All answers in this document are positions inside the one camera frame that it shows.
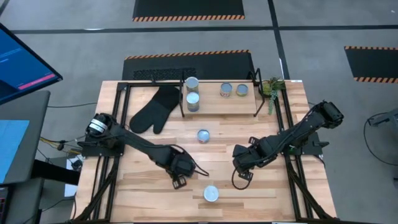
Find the potted plant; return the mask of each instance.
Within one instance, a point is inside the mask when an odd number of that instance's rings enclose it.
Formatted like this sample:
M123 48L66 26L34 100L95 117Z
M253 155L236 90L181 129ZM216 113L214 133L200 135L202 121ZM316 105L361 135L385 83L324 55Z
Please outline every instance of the potted plant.
M272 77L270 80L263 81L262 93L269 98L268 114L272 114L275 99L278 97L278 91L286 89L285 81Z

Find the wooden table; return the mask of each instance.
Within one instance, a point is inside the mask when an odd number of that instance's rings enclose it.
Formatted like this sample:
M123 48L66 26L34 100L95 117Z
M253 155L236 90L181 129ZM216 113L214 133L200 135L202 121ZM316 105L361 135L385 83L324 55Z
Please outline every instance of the wooden table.
M105 81L99 94L97 113L112 113L117 81ZM293 120L301 120L308 111L308 102L302 82L286 81ZM131 89L127 122L154 95L157 87L136 87ZM281 102L285 127L287 118ZM256 90L257 106L261 97ZM122 103L119 107L120 120ZM254 179L246 190L236 190L231 185L234 170L232 152L235 144L248 145L251 136L260 138L276 134L278 124L275 112L267 114L267 102L257 117L253 115L200 115L182 118L180 108L172 112L161 134L150 128L142 137L156 144L178 144L184 147L199 165L210 173L210 177L195 174L188 179L188 185L174 190L171 179L148 157L129 146L121 158L118 181L114 197L112 222L266 222L292 221L294 211L290 196L285 161L279 156L276 161L262 169L255 168ZM198 130L207 129L210 141L200 144ZM303 168L309 191L330 215L335 208L323 164L313 156L302 156ZM76 194L77 214L80 214L91 200L97 158L84 161L80 183ZM235 177L237 185L246 184ZM206 202L203 190L207 185L219 188L217 202ZM302 216L305 207L302 194L297 189ZM106 198L102 201L100 217L104 217Z

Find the metal can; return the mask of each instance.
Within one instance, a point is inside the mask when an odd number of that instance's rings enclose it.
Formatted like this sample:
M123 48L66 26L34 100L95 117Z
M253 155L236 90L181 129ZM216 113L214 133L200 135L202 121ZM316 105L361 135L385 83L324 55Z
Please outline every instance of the metal can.
M246 96L248 94L248 86L245 84L239 84L238 87L236 87L236 94L238 96Z
M217 187L209 185L203 191L203 196L208 202L215 202L218 199L219 193Z
M191 112L199 110L199 94L195 92L188 93L187 95L187 107Z
M220 95L222 97L229 97L232 92L232 85L230 83L221 84Z
M199 93L199 80L195 77L189 77L185 80L185 84L187 85L187 91Z
M207 130L198 131L198 140L200 143L207 143L210 140L210 133Z

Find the computer monitor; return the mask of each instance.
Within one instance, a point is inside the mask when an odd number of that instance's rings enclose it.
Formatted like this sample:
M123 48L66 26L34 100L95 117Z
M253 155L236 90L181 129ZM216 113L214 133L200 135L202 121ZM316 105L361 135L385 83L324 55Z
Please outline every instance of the computer monitor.
M0 105L61 80L58 72L0 23Z

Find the oven mitt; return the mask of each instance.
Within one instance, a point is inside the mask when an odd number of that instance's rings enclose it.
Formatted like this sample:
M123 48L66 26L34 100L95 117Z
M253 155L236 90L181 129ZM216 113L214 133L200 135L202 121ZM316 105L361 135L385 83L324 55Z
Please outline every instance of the oven mitt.
M180 91L174 86L161 86L154 97L130 120L134 133L143 133L154 125L154 133L159 134L172 110L179 103Z

